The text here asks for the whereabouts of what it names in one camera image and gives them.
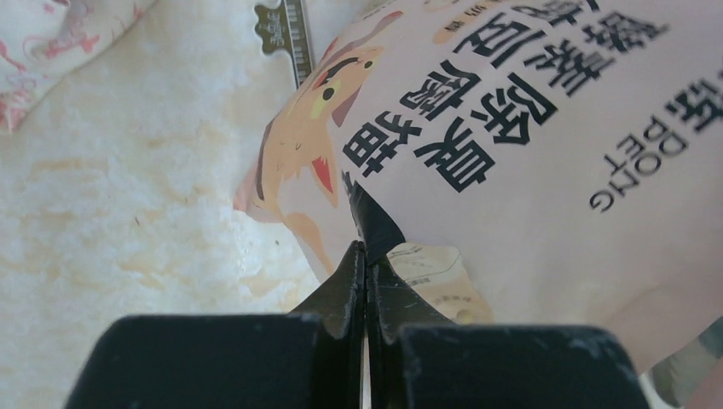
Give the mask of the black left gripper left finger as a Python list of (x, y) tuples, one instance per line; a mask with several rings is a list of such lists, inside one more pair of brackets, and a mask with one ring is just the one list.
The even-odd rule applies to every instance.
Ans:
[(100, 336), (69, 408), (359, 408), (365, 254), (286, 314), (129, 315)]

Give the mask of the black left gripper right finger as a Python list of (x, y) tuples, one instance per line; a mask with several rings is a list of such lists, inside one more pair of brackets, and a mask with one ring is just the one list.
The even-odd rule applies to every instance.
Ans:
[(645, 408), (627, 353), (585, 325), (458, 325), (367, 268), (374, 408)]

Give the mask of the orange cat litter bag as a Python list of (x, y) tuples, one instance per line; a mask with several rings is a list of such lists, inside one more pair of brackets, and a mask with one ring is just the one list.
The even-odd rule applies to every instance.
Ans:
[(270, 120), (236, 210), (319, 279), (449, 251), (492, 323), (614, 333), (640, 372), (722, 315), (719, 1), (389, 1)]

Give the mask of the piano-key bag clip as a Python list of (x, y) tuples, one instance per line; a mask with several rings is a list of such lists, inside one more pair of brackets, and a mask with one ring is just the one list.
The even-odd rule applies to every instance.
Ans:
[(254, 31), (262, 41), (262, 52), (288, 54), (297, 88), (314, 69), (305, 9), (303, 0), (281, 0), (271, 6), (256, 3), (253, 7), (257, 16)]

